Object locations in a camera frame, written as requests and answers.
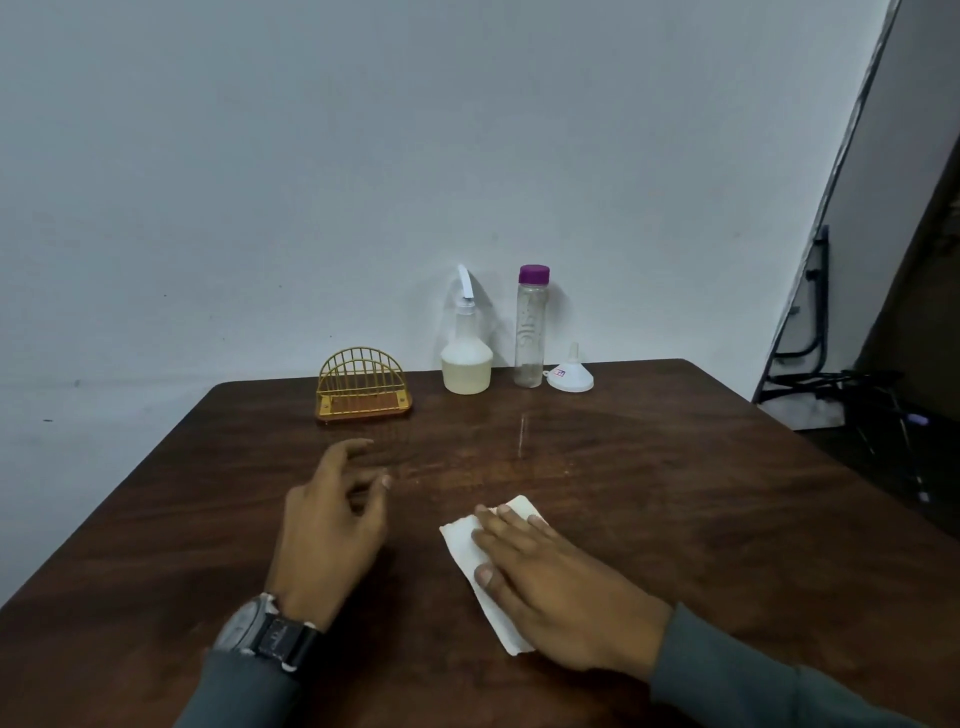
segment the fingernail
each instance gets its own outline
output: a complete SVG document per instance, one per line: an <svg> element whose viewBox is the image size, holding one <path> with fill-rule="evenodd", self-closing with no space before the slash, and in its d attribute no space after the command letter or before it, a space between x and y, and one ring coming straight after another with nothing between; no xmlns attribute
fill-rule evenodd
<svg viewBox="0 0 960 728"><path fill-rule="evenodd" d="M477 580L477 584L486 587L493 579L493 569L490 564L481 564L477 567L477 571L473 573L473 577Z"/></svg>

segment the watch face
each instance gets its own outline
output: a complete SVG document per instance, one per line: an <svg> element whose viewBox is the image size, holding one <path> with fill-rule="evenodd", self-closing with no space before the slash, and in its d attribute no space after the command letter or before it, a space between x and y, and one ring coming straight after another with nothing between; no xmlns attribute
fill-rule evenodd
<svg viewBox="0 0 960 728"><path fill-rule="evenodd" d="M224 628L220 630L216 641L213 643L214 649L230 651L239 647L248 646L244 644L252 641L253 626L260 622L260 602L255 599L248 601L240 609L233 613L233 616L227 620Z"/></svg>

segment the hand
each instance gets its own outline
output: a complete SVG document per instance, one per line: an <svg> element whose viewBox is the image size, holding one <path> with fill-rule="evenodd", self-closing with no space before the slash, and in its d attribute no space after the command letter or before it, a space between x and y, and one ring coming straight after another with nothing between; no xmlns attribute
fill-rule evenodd
<svg viewBox="0 0 960 728"><path fill-rule="evenodd" d="M287 494L267 592L280 613L325 632L344 600L373 564L387 538L387 491L383 468L347 471L351 455L372 440L344 440L324 453L306 485ZM354 516L347 494L370 485L367 507Z"/></svg>
<svg viewBox="0 0 960 728"><path fill-rule="evenodd" d="M556 663L602 667L649 680L673 614L621 574L567 541L546 521L509 506L477 506L473 540L492 565L474 576L516 629Z"/></svg>

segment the left hand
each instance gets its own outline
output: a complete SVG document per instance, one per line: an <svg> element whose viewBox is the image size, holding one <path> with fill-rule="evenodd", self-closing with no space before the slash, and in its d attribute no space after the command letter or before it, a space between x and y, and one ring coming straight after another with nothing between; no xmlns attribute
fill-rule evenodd
<svg viewBox="0 0 960 728"><path fill-rule="evenodd" d="M370 570L387 538L387 491L383 468L344 472L351 455L372 440L344 440L327 448L313 477L287 493L266 591L280 613L312 622L325 632L344 601ZM348 493L370 485L367 507L354 516Z"/></svg>

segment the white paper towel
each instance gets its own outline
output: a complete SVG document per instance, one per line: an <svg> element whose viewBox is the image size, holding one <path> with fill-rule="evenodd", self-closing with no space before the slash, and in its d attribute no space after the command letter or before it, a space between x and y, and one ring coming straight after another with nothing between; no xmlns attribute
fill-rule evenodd
<svg viewBox="0 0 960 728"><path fill-rule="evenodd" d="M517 496L507 505L513 508L514 512L525 521L530 516L540 515L540 512L534 508L533 503L527 500L526 496ZM470 586L473 587L473 593L477 595L483 613L490 621L496 636L500 638L503 648L511 655L518 655L520 652L533 652L534 648L520 637L510 618L496 606L496 602L473 579L473 572L476 568L490 561L487 554L473 542L473 538L470 536L473 531L480 527L480 521L477 520L477 517L469 515L453 523L442 525L440 532L444 536L446 547L450 549L450 555L457 562L457 566L464 573Z"/></svg>

